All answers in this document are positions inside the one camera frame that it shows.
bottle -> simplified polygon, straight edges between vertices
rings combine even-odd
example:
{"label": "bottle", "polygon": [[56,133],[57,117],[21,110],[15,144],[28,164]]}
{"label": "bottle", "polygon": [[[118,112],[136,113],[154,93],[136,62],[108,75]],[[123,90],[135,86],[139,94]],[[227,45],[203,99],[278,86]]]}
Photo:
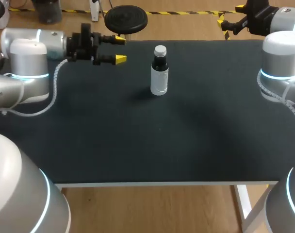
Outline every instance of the bottle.
{"label": "bottle", "polygon": [[169,67],[166,62],[166,47],[156,46],[154,55],[154,61],[151,64],[151,92],[161,96],[167,92],[168,86]]}

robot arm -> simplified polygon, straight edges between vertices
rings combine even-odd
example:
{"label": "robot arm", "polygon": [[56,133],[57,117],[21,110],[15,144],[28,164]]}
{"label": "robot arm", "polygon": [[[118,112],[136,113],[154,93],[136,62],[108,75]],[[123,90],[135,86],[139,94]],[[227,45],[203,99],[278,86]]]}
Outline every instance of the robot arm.
{"label": "robot arm", "polygon": [[1,50],[10,59],[10,77],[0,75],[0,109],[19,103],[39,102],[49,96],[47,60],[90,60],[94,65],[126,61],[124,55],[99,55],[101,43],[124,45],[118,36],[91,33],[90,24],[82,24],[81,33],[66,37],[61,31],[6,28],[1,35]]}
{"label": "robot arm", "polygon": [[223,31],[237,35],[243,28],[251,34],[267,36],[279,31],[295,31],[295,8],[270,6],[268,0],[247,0],[245,5],[235,7],[236,12],[246,16],[237,23],[219,21]]}
{"label": "robot arm", "polygon": [[8,55],[12,74],[0,75],[0,108],[39,102],[49,96],[47,49],[43,43],[16,39]]}
{"label": "robot arm", "polygon": [[272,93],[295,103],[294,31],[276,32],[265,38],[260,82]]}

white table leg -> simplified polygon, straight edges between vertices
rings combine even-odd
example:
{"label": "white table leg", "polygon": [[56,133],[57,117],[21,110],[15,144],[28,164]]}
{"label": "white table leg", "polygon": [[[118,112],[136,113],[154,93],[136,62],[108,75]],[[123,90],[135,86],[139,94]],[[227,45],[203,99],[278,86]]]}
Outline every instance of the white table leg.
{"label": "white table leg", "polygon": [[245,219],[242,219],[242,230],[243,233],[253,233],[258,227],[264,222],[264,206],[267,195],[273,185],[270,185],[265,192],[262,194],[258,202],[255,204],[254,208],[247,214]]}
{"label": "white table leg", "polygon": [[91,11],[91,21],[98,22],[99,21],[99,2],[96,1],[93,3],[92,0],[89,0],[90,3],[90,11]]}
{"label": "white table leg", "polygon": [[131,34],[125,35],[126,40],[131,40]]}
{"label": "white table leg", "polygon": [[56,187],[60,190],[60,192],[61,192],[61,190],[62,190],[62,185],[61,184],[55,184],[56,185]]}
{"label": "white table leg", "polygon": [[238,202],[240,218],[243,222],[252,210],[248,190],[246,188],[246,185],[234,185],[234,187]]}

wooden floor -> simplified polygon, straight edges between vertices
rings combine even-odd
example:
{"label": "wooden floor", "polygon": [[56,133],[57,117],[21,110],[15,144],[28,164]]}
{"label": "wooden floor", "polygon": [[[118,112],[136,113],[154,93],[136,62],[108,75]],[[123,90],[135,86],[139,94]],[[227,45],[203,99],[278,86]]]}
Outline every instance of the wooden floor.
{"label": "wooden floor", "polygon": [[[109,9],[108,0],[102,0]],[[12,0],[20,6],[24,0]],[[234,10],[245,0],[112,0],[113,5],[137,5],[146,11]],[[295,7],[295,0],[270,0],[274,6]],[[63,9],[89,10],[88,0],[61,0]],[[33,8],[30,0],[24,8]],[[37,23],[35,12],[12,12],[9,27],[62,30],[71,35],[90,14],[64,13],[56,25]],[[240,14],[226,20],[238,21]],[[148,26],[132,40],[224,40],[212,15],[148,17]],[[93,31],[113,34],[103,19],[92,24]],[[262,39],[246,30],[231,39]],[[254,205],[265,186],[248,186]],[[72,212],[70,233],[239,233],[240,221],[229,186],[127,187],[64,189]],[[265,232],[261,226],[258,233]]]}

black table mat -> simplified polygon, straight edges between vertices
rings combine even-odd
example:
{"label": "black table mat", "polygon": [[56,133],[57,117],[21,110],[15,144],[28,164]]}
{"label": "black table mat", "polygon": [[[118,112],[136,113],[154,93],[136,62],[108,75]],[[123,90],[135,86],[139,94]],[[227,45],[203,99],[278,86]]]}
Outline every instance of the black table mat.
{"label": "black table mat", "polygon": [[[154,97],[159,44],[169,82]],[[261,41],[104,45],[99,52],[128,55],[127,63],[64,65],[55,105],[31,118],[0,114],[0,134],[55,183],[277,181],[295,165],[295,118],[260,95],[261,49]]]}

